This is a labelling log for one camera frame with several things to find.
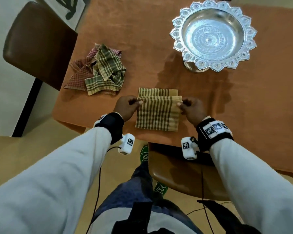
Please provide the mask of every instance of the brown leather chair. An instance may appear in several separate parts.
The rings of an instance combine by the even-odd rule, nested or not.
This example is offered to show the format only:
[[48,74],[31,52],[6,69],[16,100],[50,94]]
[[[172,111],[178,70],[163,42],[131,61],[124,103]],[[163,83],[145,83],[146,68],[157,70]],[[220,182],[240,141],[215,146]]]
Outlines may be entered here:
[[51,9],[31,1],[9,30],[3,58],[60,90],[77,35]]
[[197,160],[190,162],[183,158],[180,147],[149,143],[149,172],[156,181],[181,193],[199,198],[204,194],[204,199],[230,201],[207,153],[201,153]]

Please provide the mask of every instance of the shoe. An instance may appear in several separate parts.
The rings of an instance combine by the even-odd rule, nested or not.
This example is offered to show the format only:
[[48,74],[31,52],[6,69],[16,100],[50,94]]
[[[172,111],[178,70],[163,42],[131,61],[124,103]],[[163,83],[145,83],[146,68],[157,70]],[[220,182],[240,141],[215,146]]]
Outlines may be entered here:
[[140,162],[149,161],[149,147],[147,145],[143,146],[140,151]]
[[167,186],[165,186],[163,183],[157,182],[154,192],[159,192],[162,194],[162,196],[164,196],[167,190],[168,190]]

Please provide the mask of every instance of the jeans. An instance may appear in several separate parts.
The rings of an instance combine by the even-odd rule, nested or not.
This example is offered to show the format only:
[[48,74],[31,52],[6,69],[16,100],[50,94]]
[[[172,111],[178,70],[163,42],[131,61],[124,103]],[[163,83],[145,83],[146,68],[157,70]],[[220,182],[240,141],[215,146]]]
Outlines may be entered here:
[[163,198],[161,193],[153,192],[152,177],[149,174],[148,161],[137,167],[127,182],[117,186],[98,207],[93,216],[93,221],[104,211],[112,208],[132,208],[134,202],[153,202],[152,211],[164,213],[178,219],[197,234],[202,232],[195,226],[191,219],[173,202]]

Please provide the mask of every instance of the hand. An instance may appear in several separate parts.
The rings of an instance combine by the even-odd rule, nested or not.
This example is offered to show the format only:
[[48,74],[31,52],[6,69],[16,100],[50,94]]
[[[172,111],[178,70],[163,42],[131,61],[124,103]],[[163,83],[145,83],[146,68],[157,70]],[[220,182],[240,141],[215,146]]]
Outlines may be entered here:
[[207,117],[203,103],[198,98],[182,98],[183,103],[177,103],[182,114],[186,115],[187,119],[196,128],[197,125]]
[[142,104],[143,101],[137,101],[136,96],[123,96],[117,100],[113,112],[119,113],[126,122]]

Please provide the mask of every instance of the red checkered cloth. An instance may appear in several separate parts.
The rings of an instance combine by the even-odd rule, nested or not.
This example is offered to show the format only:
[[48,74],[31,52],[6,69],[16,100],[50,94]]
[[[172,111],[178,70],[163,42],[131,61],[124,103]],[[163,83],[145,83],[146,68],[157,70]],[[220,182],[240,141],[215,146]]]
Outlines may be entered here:
[[[71,90],[83,90],[86,91],[85,79],[93,77],[92,66],[96,63],[94,56],[98,52],[99,44],[96,44],[93,49],[89,52],[89,54],[82,59],[73,61],[70,63],[70,66],[74,70],[74,75],[70,78],[67,84],[64,86],[65,89]],[[110,48],[119,58],[121,58],[121,51]],[[100,93],[103,94],[112,94],[116,93],[111,90],[102,90]]]

